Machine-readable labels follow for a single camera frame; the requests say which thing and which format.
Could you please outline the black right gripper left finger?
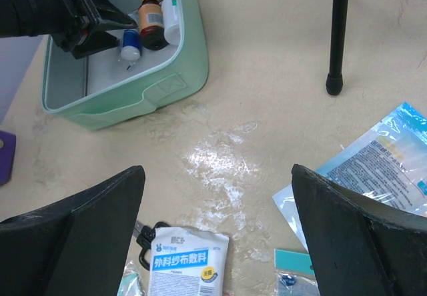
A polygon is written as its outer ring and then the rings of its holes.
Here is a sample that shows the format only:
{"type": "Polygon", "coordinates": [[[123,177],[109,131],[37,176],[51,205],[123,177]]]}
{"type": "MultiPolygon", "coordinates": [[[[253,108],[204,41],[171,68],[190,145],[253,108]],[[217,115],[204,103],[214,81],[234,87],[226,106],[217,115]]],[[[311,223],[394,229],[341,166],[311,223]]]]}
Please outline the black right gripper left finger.
{"type": "Polygon", "coordinates": [[[141,205],[133,166],[1,222],[2,295],[116,295],[141,205]]]}

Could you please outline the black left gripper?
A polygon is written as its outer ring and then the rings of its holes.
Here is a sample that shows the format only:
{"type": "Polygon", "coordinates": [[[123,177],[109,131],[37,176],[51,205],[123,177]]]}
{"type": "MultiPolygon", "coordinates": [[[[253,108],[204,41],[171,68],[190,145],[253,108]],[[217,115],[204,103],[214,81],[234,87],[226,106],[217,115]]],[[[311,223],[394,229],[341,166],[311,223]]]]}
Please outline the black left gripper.
{"type": "Polygon", "coordinates": [[[109,0],[1,0],[2,38],[53,34],[54,43],[75,59],[116,48],[119,39],[105,31],[136,27],[109,0]]]}

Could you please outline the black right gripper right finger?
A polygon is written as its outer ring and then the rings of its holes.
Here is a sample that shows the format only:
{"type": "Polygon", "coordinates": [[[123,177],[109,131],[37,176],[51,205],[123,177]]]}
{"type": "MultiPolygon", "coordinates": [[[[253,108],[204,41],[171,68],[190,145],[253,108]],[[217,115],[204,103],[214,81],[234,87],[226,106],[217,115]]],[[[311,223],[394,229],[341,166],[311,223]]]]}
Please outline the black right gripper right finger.
{"type": "Polygon", "coordinates": [[[292,190],[321,295],[425,295],[426,218],[303,165],[292,190]]]}

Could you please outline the white blue bandage roll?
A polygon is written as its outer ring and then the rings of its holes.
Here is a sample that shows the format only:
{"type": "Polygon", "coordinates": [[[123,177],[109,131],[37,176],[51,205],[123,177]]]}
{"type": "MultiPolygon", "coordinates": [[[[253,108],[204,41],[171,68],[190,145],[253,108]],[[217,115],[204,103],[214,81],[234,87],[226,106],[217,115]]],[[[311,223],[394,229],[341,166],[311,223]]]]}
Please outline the white blue bandage roll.
{"type": "Polygon", "coordinates": [[[126,61],[137,61],[141,57],[139,33],[134,29],[126,29],[121,41],[121,58],[126,61]]]}

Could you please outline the brown bottle orange cap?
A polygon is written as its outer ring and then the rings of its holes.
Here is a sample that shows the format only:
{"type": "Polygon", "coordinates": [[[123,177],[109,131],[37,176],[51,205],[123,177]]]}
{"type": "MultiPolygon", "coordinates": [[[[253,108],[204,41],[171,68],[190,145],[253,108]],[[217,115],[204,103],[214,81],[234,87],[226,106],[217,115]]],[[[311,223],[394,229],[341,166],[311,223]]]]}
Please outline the brown bottle orange cap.
{"type": "Polygon", "coordinates": [[[146,49],[158,51],[168,45],[165,40],[163,13],[159,0],[141,0],[138,9],[139,37],[146,49]]]}

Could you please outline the mint green medicine case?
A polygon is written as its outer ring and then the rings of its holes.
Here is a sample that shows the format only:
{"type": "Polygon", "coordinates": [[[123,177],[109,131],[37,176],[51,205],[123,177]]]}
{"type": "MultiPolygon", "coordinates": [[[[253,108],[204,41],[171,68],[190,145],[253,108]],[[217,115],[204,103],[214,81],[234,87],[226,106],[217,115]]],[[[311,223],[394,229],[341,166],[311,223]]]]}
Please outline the mint green medicine case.
{"type": "MultiPolygon", "coordinates": [[[[141,0],[109,0],[122,12],[141,0]]],[[[197,0],[177,0],[179,45],[144,49],[129,64],[113,48],[76,59],[49,39],[41,105],[49,114],[89,130],[146,115],[198,92],[207,81],[208,52],[197,0]]]]}

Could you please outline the white plastic bottle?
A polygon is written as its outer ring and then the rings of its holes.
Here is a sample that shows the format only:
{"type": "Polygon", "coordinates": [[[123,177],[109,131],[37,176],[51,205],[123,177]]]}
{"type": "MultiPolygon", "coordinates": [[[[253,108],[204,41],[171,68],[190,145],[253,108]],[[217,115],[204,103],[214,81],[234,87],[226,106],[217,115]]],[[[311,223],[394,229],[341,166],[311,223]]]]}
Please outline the white plastic bottle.
{"type": "Polygon", "coordinates": [[[165,40],[170,45],[178,46],[181,35],[177,0],[163,0],[161,8],[163,12],[165,40]]]}

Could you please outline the light blue foil pouch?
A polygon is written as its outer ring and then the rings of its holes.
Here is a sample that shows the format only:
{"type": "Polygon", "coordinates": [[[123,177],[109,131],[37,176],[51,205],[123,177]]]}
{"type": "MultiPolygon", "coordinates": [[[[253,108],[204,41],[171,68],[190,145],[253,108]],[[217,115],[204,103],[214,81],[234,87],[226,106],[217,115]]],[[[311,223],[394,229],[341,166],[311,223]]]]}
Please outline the light blue foil pouch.
{"type": "Polygon", "coordinates": [[[387,206],[426,216],[426,117],[404,102],[315,172],[387,206]]]}

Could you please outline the white gauze dressing packet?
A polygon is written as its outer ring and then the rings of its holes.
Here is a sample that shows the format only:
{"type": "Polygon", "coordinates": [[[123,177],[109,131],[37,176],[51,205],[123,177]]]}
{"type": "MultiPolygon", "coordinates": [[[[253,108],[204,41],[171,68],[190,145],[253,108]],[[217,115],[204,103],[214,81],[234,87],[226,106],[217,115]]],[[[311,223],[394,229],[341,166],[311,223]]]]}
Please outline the white gauze dressing packet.
{"type": "Polygon", "coordinates": [[[223,295],[230,238],[185,227],[160,227],[151,242],[151,296],[223,295]]]}

